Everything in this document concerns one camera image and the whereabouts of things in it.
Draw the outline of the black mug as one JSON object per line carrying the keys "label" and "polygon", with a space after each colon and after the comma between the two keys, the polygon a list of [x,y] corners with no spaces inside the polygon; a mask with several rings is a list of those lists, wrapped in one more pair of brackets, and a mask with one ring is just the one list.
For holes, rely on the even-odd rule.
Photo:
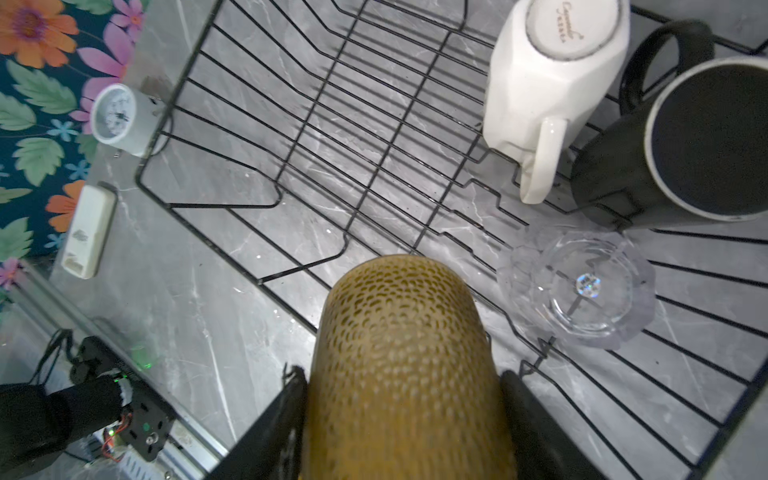
{"label": "black mug", "polygon": [[616,122],[581,149],[578,209],[605,228],[751,220],[767,211],[767,60],[717,59],[710,27],[653,31],[624,70]]}

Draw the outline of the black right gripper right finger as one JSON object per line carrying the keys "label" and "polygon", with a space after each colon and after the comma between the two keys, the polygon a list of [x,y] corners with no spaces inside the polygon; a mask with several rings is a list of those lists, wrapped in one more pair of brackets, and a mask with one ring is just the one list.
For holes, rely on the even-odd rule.
{"label": "black right gripper right finger", "polygon": [[514,372],[500,376],[519,479],[605,479]]}

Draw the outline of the olive green glass cup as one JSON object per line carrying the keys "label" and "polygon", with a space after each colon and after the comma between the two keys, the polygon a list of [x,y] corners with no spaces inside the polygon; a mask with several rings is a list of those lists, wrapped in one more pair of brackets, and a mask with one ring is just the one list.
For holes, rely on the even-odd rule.
{"label": "olive green glass cup", "polygon": [[331,289],[308,385],[305,479],[514,479],[516,448],[473,297],[444,264],[389,255]]}

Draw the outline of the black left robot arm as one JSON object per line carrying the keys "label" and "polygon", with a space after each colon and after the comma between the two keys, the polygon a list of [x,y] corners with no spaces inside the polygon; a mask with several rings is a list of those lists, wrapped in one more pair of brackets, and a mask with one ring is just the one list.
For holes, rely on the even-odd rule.
{"label": "black left robot arm", "polygon": [[133,400],[130,368],[100,338],[83,339],[73,385],[1,387],[1,477],[21,479],[50,466],[76,440],[126,417]]}

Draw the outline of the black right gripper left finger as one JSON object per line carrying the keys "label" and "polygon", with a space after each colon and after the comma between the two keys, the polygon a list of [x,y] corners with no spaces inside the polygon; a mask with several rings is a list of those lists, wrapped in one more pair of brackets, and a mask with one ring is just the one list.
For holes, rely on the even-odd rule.
{"label": "black right gripper left finger", "polygon": [[283,387],[215,466],[209,479],[298,479],[308,398],[304,369],[285,366]]}

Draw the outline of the white faceted mug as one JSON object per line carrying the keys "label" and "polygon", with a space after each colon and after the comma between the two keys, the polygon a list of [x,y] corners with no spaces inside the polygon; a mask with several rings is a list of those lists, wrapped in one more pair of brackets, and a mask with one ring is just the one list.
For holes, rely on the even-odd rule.
{"label": "white faceted mug", "polygon": [[487,146],[520,166],[520,199],[540,204],[561,152],[609,90],[630,39],[619,0],[519,1],[494,46],[484,100]]}

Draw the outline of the clear glass cup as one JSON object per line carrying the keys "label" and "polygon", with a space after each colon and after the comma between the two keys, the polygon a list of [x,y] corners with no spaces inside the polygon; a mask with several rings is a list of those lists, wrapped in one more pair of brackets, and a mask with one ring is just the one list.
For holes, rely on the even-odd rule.
{"label": "clear glass cup", "polygon": [[506,303],[569,343],[615,350],[656,316],[653,266],[626,236],[527,227],[497,267]]}

